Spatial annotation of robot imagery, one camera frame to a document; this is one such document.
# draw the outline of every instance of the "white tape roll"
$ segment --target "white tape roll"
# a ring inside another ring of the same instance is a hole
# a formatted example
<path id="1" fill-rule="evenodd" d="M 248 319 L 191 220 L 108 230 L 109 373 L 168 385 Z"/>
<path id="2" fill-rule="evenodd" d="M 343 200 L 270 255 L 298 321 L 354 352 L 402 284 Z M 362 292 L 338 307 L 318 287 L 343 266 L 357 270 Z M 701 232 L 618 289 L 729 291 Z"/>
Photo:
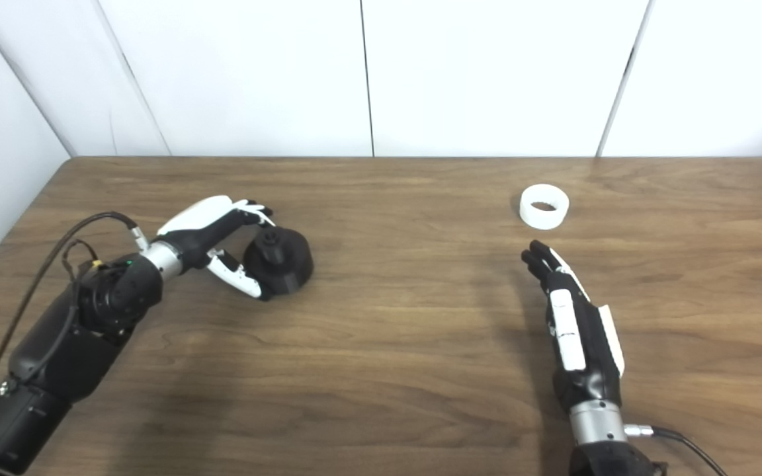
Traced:
<path id="1" fill-rule="evenodd" d="M 534 203 L 547 203 L 554 210 L 540 210 Z M 519 201 L 519 216 L 536 229 L 557 228 L 569 210 L 569 196 L 556 186 L 536 184 L 525 189 Z"/>

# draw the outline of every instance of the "black knob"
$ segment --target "black knob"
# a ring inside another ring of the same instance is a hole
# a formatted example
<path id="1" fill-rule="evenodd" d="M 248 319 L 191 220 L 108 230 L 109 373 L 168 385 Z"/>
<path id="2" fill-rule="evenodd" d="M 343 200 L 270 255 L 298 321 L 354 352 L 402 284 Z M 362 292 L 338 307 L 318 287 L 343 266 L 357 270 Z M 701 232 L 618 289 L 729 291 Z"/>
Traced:
<path id="1" fill-rule="evenodd" d="M 273 226 L 257 233 L 245 250 L 243 266 L 261 284 L 265 294 L 291 294 L 311 278 L 314 259 L 302 234 Z"/>

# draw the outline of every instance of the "robotic arm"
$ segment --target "robotic arm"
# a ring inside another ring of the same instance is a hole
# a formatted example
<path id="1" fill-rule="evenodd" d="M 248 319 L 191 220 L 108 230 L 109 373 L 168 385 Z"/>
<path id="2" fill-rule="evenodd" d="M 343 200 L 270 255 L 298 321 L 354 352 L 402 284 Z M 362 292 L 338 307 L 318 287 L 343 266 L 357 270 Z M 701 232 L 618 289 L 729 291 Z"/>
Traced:
<path id="1" fill-rule="evenodd" d="M 84 263 L 10 356 L 0 383 L 0 474 L 28 469 L 72 404 L 97 388 L 167 281 L 207 268 L 263 301 L 302 287 L 314 269 L 308 242 L 275 226 L 270 214 L 251 201 L 213 196 L 170 219 L 151 243 L 132 228 L 140 253 Z M 244 225 L 262 228 L 245 266 L 216 249 Z"/>
<path id="2" fill-rule="evenodd" d="M 593 305 L 569 265 L 541 242 L 532 241 L 523 262 L 548 296 L 546 322 L 558 364 L 552 377 L 554 394 L 575 436 L 569 474 L 665 474 L 665 464 L 651 463 L 628 443 L 619 386 L 625 359 L 610 307 Z M 627 428 L 641 436 L 638 425 Z"/>

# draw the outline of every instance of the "wooden table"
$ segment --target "wooden table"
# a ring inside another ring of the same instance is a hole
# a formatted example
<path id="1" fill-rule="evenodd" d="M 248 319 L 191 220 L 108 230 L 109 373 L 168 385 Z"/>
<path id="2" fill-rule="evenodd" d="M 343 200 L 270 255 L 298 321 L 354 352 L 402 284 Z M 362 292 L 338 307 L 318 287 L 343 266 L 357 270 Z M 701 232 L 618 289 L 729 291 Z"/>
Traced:
<path id="1" fill-rule="evenodd" d="M 559 229 L 517 215 L 538 182 L 572 200 Z M 221 193 L 300 230 L 314 277 L 270 302 L 206 272 L 173 281 L 30 474 L 566 474 L 545 300 L 519 261 L 536 238 L 613 309 L 626 420 L 762 476 L 762 159 L 75 159 L 0 244 L 0 336 L 77 220 L 114 209 L 152 235 Z M 114 222 L 82 237 L 133 249 Z M 64 284 L 55 265 L 15 343 Z M 674 476 L 711 474 L 637 444 Z"/>

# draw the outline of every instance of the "cable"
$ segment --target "cable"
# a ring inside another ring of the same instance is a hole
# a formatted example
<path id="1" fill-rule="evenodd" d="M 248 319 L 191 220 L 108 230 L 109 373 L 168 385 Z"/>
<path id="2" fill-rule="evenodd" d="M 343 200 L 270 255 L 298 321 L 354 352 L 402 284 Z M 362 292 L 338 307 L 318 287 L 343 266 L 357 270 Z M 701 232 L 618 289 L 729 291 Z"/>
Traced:
<path id="1" fill-rule="evenodd" d="M 69 332 L 69 329 L 72 328 L 73 322 L 75 322 L 75 316 L 78 314 L 78 299 L 79 295 L 81 295 L 81 279 L 84 278 L 84 275 L 87 274 L 88 271 L 88 268 L 82 269 L 82 271 L 79 272 L 79 274 L 76 276 L 72 272 L 72 265 L 69 264 L 69 260 L 67 260 L 69 257 L 69 251 L 78 245 L 87 247 L 87 250 L 89 250 L 90 256 L 93 257 L 94 262 L 98 259 L 98 256 L 93 250 L 93 247 L 91 247 L 86 241 L 79 240 L 77 238 L 73 241 L 70 241 L 69 244 L 67 244 L 66 248 L 64 248 L 63 253 L 61 254 L 61 264 L 63 265 L 63 268 L 66 269 L 67 274 L 69 274 L 69 285 L 71 287 L 69 292 L 72 295 L 72 302 L 69 304 L 69 313 L 67 313 L 66 319 L 63 320 L 63 326 L 61 326 L 60 332 L 58 332 L 58 337 L 55 338 L 55 341 L 51 346 L 49 346 L 49 349 L 46 350 L 46 354 L 43 355 L 40 361 L 38 361 L 33 368 L 31 368 L 28 375 L 22 379 L 22 383 L 31 382 L 31 380 L 33 380 L 34 377 L 40 373 L 40 370 L 46 367 L 49 359 L 51 359 L 55 352 L 57 352 L 58 347 L 60 347 L 61 343 L 64 342 L 64 338 L 66 337 L 67 332 Z"/>
<path id="2" fill-rule="evenodd" d="M 43 276 L 46 275 L 46 271 L 48 271 L 49 267 L 52 265 L 52 262 L 54 262 L 55 256 L 60 253 L 61 249 L 67 244 L 68 241 L 72 240 L 72 237 L 81 231 L 85 226 L 90 225 L 90 223 L 93 223 L 95 221 L 98 221 L 100 219 L 115 219 L 122 223 L 125 223 L 125 226 L 128 229 L 137 229 L 137 223 L 125 216 L 124 214 L 119 214 L 117 212 L 103 212 L 100 214 L 95 214 L 93 216 L 87 217 L 87 219 L 83 219 L 75 224 L 72 228 L 69 229 L 61 238 L 58 240 L 58 242 L 55 244 L 54 248 L 52 248 L 49 255 L 46 257 L 46 259 L 43 261 L 43 263 L 40 265 L 40 268 L 37 270 L 37 274 L 34 275 L 33 280 L 31 280 L 31 284 L 29 284 L 27 291 L 25 292 L 25 295 L 22 298 L 22 301 L 19 302 L 19 307 L 16 310 L 16 313 L 13 314 L 13 317 L 11 319 L 11 322 L 8 325 L 8 329 L 5 331 L 5 334 L 2 337 L 2 341 L 0 342 L 0 361 L 2 360 L 2 356 L 4 355 L 6 349 L 8 349 L 8 344 L 10 343 L 11 338 L 13 337 L 13 331 L 16 330 L 16 326 L 19 324 L 19 319 L 22 319 L 22 315 L 25 312 L 25 308 L 28 307 L 28 303 L 31 301 L 31 296 L 34 295 L 34 291 L 37 289 L 37 286 L 39 286 L 40 281 L 43 279 Z"/>
<path id="3" fill-rule="evenodd" d="M 668 440 L 680 441 L 681 443 L 684 443 L 684 445 L 686 445 L 687 448 L 693 450 L 693 452 L 695 452 L 695 454 L 698 455 L 698 457 L 704 460 L 704 462 L 707 463 L 708 466 L 713 468 L 713 470 L 716 471 L 716 474 L 719 474 L 719 476 L 728 476 L 728 473 L 726 473 L 725 470 L 723 470 L 722 467 L 720 467 L 719 464 L 716 463 L 716 461 L 713 461 L 713 458 L 711 458 L 710 455 L 705 453 L 701 448 L 699 448 L 698 445 L 693 443 L 693 441 L 690 441 L 689 438 L 687 438 L 683 434 L 678 433 L 678 431 L 668 430 L 668 428 L 662 428 L 659 426 L 653 426 L 651 428 L 652 428 L 652 431 L 654 431 L 652 436 L 658 437 L 658 438 L 666 438 Z"/>

